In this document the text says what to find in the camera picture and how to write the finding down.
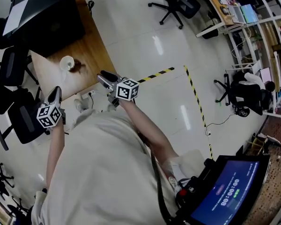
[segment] white shirt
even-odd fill
[[[247,81],[240,81],[239,82],[240,84],[244,84],[244,85],[257,84],[257,85],[259,85],[260,89],[266,89],[263,81],[261,80],[261,78],[259,76],[256,76],[256,75],[251,74],[251,73],[246,73],[246,74],[244,74],[244,78]]]
[[[162,183],[175,215],[173,190]],[[165,224],[148,150],[127,117],[100,113],[66,136],[48,194],[37,192],[31,218],[34,225]]]

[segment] white tiled floor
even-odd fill
[[[183,20],[183,30],[171,16],[163,26],[159,20],[165,11],[148,7],[149,2],[164,3],[163,0],[93,0],[93,17],[115,69],[122,76],[139,80],[163,69],[175,70],[140,85],[137,105],[168,136],[178,154],[199,149],[208,158],[212,144],[214,158],[221,154],[234,155],[239,147],[256,132],[265,117],[251,112],[249,117],[232,116],[225,124],[212,125],[212,135],[204,133],[199,107],[184,70],[188,66],[205,115],[206,123],[221,123],[230,114],[230,107],[216,104],[222,90],[213,80],[223,80],[225,68],[233,64],[229,46],[223,35],[204,40],[195,33],[203,29],[200,13],[193,19]],[[36,91],[31,79],[26,87]],[[100,112],[108,104],[102,86],[95,85],[94,108]],[[66,109],[67,123],[79,115],[70,97],[62,103]],[[6,129],[7,119],[0,116],[0,129]],[[27,203],[33,203],[33,195],[44,186],[39,174],[45,177],[49,150],[49,136],[42,136],[30,144],[20,144],[13,133],[7,137],[9,151],[0,145],[0,162],[15,176],[17,189]]]

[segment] hand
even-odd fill
[[[122,108],[126,108],[127,105],[130,105],[130,104],[134,104],[134,102],[131,100],[131,101],[127,101],[127,100],[124,100],[124,99],[118,99],[118,102],[119,104],[121,105]]]
[[[62,118],[60,118],[60,120],[58,121],[58,123],[56,124],[56,126],[54,126],[52,128],[52,130],[57,130],[57,129],[64,129],[64,124],[62,122]]]

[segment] yellow black caution tape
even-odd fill
[[[185,68],[186,74],[187,74],[187,76],[188,76],[189,82],[191,83],[193,93],[195,94],[195,97],[196,97],[196,99],[197,99],[197,103],[198,103],[198,105],[199,105],[199,109],[200,109],[201,116],[202,116],[202,120],[203,120],[203,125],[204,125],[204,127],[206,128],[206,122],[205,122],[205,118],[204,118],[202,106],[201,106],[200,101],[199,101],[198,93],[197,93],[197,91],[196,91],[196,89],[195,89],[195,87],[194,87],[194,85],[193,85],[192,78],[191,78],[191,76],[190,76],[190,74],[189,74],[189,72],[188,72],[187,66],[184,66],[184,68]],[[213,160],[213,159],[214,159],[214,156],[212,155],[211,144],[209,144],[209,150],[210,150],[210,157],[211,157],[211,159]]]
[[[143,78],[143,79],[140,79],[138,82],[139,82],[139,83],[143,83],[143,82],[148,81],[148,80],[150,80],[150,79],[152,79],[152,78],[155,78],[155,77],[157,77],[157,76],[160,76],[161,74],[165,74],[165,73],[170,72],[170,71],[173,71],[173,70],[174,70],[173,67],[168,68],[168,69],[166,69],[166,70],[160,71],[159,73],[156,73],[156,74],[151,75],[151,76],[149,76],[149,77],[145,77],[145,78]]]

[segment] white cup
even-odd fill
[[[60,60],[60,69],[64,71],[71,71],[75,66],[74,58],[71,56],[65,56]]]

